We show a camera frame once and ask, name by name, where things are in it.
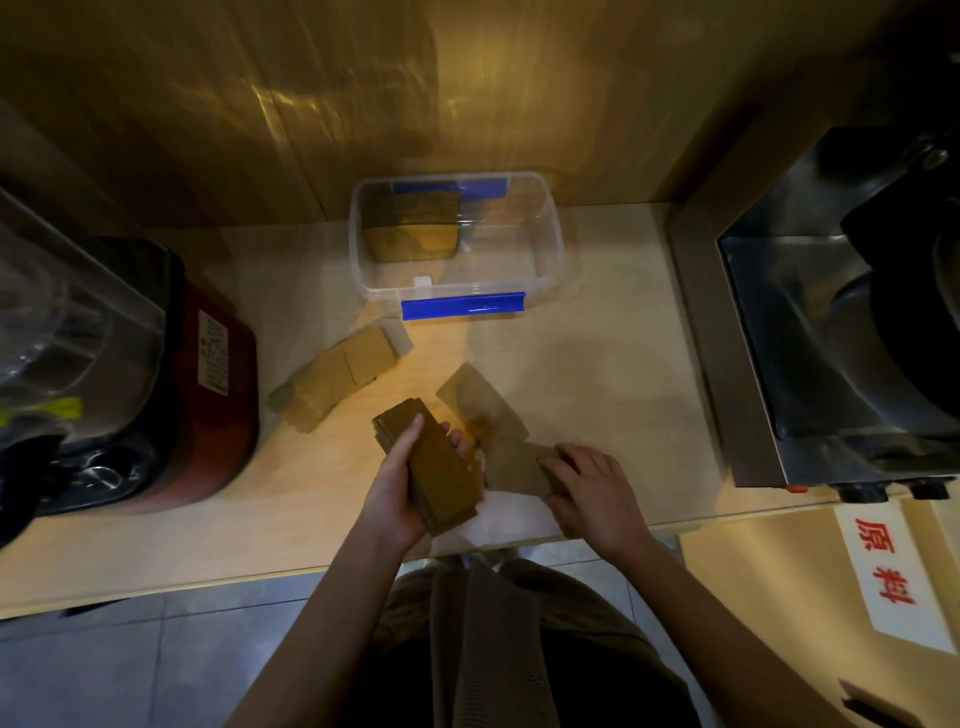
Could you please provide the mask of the person's left hand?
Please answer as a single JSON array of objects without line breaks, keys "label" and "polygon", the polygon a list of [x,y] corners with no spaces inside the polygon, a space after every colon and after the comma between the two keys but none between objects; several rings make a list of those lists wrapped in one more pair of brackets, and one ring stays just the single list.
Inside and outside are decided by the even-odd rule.
[{"label": "person's left hand", "polygon": [[351,530],[360,534],[362,542],[402,559],[425,537],[426,525],[410,499],[410,471],[406,484],[390,482],[390,451],[371,482]]}]

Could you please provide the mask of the person's right hand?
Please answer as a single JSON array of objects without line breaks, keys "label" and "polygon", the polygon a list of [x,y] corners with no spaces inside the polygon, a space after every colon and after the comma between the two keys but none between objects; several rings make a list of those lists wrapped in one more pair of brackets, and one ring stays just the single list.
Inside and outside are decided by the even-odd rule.
[{"label": "person's right hand", "polygon": [[563,534],[584,540],[619,570],[659,544],[612,455],[587,445],[563,443],[540,455],[537,462],[557,481],[544,502]]}]

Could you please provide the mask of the brown paper bag stack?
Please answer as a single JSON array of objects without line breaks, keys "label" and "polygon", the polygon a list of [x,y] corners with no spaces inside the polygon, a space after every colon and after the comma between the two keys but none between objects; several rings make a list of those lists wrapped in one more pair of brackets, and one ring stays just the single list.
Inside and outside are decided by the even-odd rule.
[{"label": "brown paper bag stack", "polygon": [[295,431],[307,434],[317,429],[355,389],[345,350],[342,345],[336,345],[270,392],[267,407]]},{"label": "brown paper bag stack", "polygon": [[339,342],[350,371],[354,388],[373,383],[393,368],[414,349],[404,323],[396,318],[382,318]]},{"label": "brown paper bag stack", "polygon": [[481,491],[467,462],[420,398],[408,398],[372,419],[383,451],[390,453],[418,415],[423,425],[407,459],[409,491],[429,535],[436,538],[477,516]]},{"label": "brown paper bag stack", "polygon": [[366,250],[383,264],[450,260],[459,247],[460,206],[458,190],[368,198],[359,206]]}]

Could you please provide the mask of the person's left forearm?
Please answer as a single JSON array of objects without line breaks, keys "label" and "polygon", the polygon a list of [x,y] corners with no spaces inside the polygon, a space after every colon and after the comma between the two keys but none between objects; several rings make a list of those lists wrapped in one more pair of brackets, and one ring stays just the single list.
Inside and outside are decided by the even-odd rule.
[{"label": "person's left forearm", "polygon": [[337,724],[404,556],[426,534],[415,512],[364,512],[222,728]]}]

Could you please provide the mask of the person's right forearm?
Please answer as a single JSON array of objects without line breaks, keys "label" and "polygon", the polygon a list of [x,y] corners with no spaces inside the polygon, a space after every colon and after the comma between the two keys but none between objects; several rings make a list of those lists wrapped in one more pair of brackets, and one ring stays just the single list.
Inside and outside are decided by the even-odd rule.
[{"label": "person's right forearm", "polygon": [[651,533],[583,540],[652,611],[726,728],[856,728]]}]

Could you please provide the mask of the person's brown shirt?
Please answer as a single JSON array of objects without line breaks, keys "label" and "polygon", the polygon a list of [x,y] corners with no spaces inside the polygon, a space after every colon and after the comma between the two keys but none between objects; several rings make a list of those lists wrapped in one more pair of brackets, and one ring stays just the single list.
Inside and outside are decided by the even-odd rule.
[{"label": "person's brown shirt", "polygon": [[701,728],[630,618],[523,559],[398,577],[344,709],[349,728]]}]

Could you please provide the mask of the red and black blender base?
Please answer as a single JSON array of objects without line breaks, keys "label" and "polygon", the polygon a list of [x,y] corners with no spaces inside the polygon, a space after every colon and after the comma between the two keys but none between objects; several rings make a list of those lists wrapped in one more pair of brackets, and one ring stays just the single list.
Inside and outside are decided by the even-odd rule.
[{"label": "red and black blender base", "polygon": [[0,550],[39,518],[196,504],[251,460],[259,436],[255,334],[190,282],[169,252],[165,348],[145,407],[107,438],[64,446],[42,436],[0,451]]}]

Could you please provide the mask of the clear container with blue latches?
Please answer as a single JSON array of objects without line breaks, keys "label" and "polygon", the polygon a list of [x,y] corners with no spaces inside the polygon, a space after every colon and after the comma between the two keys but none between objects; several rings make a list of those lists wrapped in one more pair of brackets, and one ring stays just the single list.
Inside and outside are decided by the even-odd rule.
[{"label": "clear container with blue latches", "polygon": [[[448,260],[378,263],[359,207],[379,195],[461,192],[459,247]],[[349,258],[359,292],[405,322],[521,313],[565,271],[565,241],[546,178],[533,171],[371,177],[352,190]]]}]

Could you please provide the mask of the stainless steel appliance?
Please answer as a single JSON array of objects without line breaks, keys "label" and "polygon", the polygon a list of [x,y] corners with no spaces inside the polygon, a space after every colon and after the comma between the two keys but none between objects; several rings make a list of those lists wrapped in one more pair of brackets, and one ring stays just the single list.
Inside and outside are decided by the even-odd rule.
[{"label": "stainless steel appliance", "polygon": [[735,486],[960,480],[960,128],[758,118],[668,226]]}]

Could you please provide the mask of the white sign with red print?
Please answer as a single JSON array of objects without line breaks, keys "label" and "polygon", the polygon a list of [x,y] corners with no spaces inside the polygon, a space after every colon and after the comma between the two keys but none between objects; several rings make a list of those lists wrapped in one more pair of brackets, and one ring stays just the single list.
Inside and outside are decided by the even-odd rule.
[{"label": "white sign with red print", "polygon": [[839,504],[834,517],[874,630],[960,656],[900,504]]}]

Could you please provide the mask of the clear plastic blender cover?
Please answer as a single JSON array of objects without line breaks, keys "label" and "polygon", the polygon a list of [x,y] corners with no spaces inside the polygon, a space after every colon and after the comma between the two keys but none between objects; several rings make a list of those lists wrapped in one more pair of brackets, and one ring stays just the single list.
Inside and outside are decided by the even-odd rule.
[{"label": "clear plastic blender cover", "polygon": [[162,366],[174,262],[153,241],[71,236],[0,187],[0,452],[126,430]]}]

